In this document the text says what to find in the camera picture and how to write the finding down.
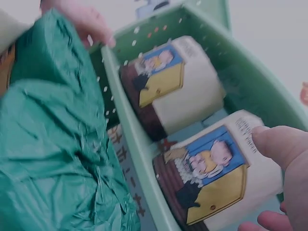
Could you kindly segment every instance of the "finger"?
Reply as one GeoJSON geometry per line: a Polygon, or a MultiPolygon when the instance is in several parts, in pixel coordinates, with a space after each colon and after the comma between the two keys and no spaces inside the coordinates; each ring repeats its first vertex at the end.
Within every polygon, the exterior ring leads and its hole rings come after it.
{"type": "Polygon", "coordinates": [[[252,138],[256,148],[283,170],[303,152],[308,152],[308,133],[295,128],[260,126],[253,129],[252,138]]]}
{"type": "Polygon", "coordinates": [[[267,231],[267,230],[254,223],[245,222],[239,226],[237,231],[267,231]]]}
{"type": "Polygon", "coordinates": [[[88,20],[84,20],[82,23],[92,38],[96,38],[110,47],[116,45],[112,30],[107,26],[102,15],[94,8],[90,9],[88,20]]]}
{"type": "Polygon", "coordinates": [[[285,208],[285,202],[284,202],[284,201],[280,204],[280,210],[281,210],[283,213],[287,213],[287,210],[286,210],[286,208],[285,208]]]}
{"type": "Polygon", "coordinates": [[[289,218],[286,215],[265,211],[258,218],[258,223],[270,231],[293,231],[289,218]]]}

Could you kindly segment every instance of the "white wall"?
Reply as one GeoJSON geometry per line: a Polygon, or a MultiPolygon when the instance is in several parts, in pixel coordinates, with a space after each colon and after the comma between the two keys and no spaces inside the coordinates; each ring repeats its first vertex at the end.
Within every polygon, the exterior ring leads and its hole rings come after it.
{"type": "Polygon", "coordinates": [[[229,7],[234,37],[299,100],[308,81],[308,1],[230,0],[229,7]]]}

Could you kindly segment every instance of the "basket hole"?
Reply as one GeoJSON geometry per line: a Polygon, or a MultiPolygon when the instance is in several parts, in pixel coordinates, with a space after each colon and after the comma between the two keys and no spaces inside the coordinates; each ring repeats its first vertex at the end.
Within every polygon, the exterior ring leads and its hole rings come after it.
{"type": "Polygon", "coordinates": [[[139,33],[139,30],[140,30],[140,27],[139,27],[139,26],[136,27],[136,28],[134,29],[134,34],[138,34],[138,33],[139,33]]]}
{"type": "Polygon", "coordinates": [[[91,35],[88,35],[87,40],[88,40],[90,46],[93,46],[93,39],[92,39],[91,35]]]}

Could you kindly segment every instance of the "cartoon girl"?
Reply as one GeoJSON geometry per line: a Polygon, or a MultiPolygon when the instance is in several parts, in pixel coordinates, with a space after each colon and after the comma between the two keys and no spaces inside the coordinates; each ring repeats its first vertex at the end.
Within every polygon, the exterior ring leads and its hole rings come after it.
{"type": "Polygon", "coordinates": [[[211,150],[203,150],[195,156],[189,156],[185,148],[170,150],[165,153],[165,162],[181,158],[187,161],[193,177],[198,179],[212,178],[222,172],[232,159],[232,153],[225,141],[215,140],[211,150]]]}
{"type": "Polygon", "coordinates": [[[137,92],[143,89],[148,90],[146,83],[152,75],[153,71],[159,71],[164,69],[174,59],[174,54],[171,50],[164,50],[158,56],[154,56],[148,59],[141,59],[140,62],[135,63],[135,69],[138,74],[133,79],[133,85],[137,92]]]}
{"type": "Polygon", "coordinates": [[[222,172],[232,159],[225,141],[215,140],[210,151],[201,151],[190,157],[193,176],[198,179],[212,178],[222,172]]]}

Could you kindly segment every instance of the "hand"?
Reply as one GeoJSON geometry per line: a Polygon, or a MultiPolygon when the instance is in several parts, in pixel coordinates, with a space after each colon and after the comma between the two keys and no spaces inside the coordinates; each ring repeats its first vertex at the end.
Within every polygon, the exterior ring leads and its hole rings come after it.
{"type": "Polygon", "coordinates": [[[93,43],[102,42],[110,47],[116,45],[111,29],[107,26],[103,16],[94,8],[82,5],[76,0],[42,1],[42,13],[53,7],[74,24],[80,39],[87,48],[90,46],[88,35],[92,37],[93,43]]]}
{"type": "Polygon", "coordinates": [[[285,171],[284,202],[281,211],[266,211],[258,223],[240,225],[238,231],[306,231],[308,227],[308,133],[285,126],[257,127],[253,130],[257,149],[285,171]]]}

